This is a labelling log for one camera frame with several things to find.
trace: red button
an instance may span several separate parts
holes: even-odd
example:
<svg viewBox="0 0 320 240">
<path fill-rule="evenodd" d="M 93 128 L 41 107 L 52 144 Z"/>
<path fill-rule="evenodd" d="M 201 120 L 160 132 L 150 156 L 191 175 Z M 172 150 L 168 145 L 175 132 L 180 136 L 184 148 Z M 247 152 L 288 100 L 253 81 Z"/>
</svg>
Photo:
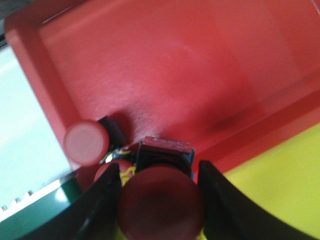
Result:
<svg viewBox="0 0 320 240">
<path fill-rule="evenodd" d="M 121 190 L 118 222 L 128 240 L 195 240 L 204 222 L 202 193 L 177 169 L 149 167 Z"/>
<path fill-rule="evenodd" d="M 82 120 L 71 125 L 63 139 L 68 159 L 82 166 L 97 164 L 107 154 L 109 143 L 107 130 L 92 120 Z"/>
</svg>

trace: red plastic surface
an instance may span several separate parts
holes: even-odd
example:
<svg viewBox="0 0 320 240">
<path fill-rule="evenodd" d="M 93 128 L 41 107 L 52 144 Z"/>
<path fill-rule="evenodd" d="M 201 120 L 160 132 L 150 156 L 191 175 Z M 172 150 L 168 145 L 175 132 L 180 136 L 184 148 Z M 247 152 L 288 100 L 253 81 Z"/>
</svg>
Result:
<svg viewBox="0 0 320 240">
<path fill-rule="evenodd" d="M 229 170 L 320 121 L 317 0 L 39 0 L 5 21 L 62 143 L 113 116 Z"/>
<path fill-rule="evenodd" d="M 180 170 L 146 168 L 122 188 L 118 222 L 128 240 L 194 240 L 204 222 L 202 193 Z"/>
<path fill-rule="evenodd" d="M 63 139 L 63 149 L 70 161 L 81 166 L 98 164 L 109 150 L 110 138 L 99 122 L 81 120 L 72 124 Z"/>
</svg>

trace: red tray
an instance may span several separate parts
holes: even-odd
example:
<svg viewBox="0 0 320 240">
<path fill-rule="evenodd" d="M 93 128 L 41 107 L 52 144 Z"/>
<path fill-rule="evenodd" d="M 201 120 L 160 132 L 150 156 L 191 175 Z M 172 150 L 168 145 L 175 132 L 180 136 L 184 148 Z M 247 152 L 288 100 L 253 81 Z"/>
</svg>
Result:
<svg viewBox="0 0 320 240">
<path fill-rule="evenodd" d="M 6 37 L 60 143 L 113 116 L 227 171 L 320 122 L 311 0 L 38 0 Z"/>
</svg>

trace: white surface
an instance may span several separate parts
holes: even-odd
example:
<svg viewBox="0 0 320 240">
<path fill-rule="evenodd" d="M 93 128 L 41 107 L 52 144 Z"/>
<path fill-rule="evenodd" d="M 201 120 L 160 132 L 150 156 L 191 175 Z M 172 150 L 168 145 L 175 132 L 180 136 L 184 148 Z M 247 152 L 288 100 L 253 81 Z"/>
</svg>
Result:
<svg viewBox="0 0 320 240">
<path fill-rule="evenodd" d="M 0 207 L 70 171 L 12 49 L 0 49 Z"/>
</svg>

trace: black curved bracket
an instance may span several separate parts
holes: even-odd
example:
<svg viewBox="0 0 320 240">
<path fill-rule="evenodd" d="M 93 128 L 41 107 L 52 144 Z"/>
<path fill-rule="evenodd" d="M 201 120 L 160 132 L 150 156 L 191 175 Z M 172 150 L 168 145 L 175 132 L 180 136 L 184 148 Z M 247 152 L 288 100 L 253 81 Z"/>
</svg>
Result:
<svg viewBox="0 0 320 240">
<path fill-rule="evenodd" d="M 114 163 L 71 206 L 19 240 L 113 240 L 120 191 L 119 165 Z"/>
<path fill-rule="evenodd" d="M 208 240 L 316 240 L 262 209 L 210 161 L 200 162 L 198 185 L 206 205 Z"/>
</svg>

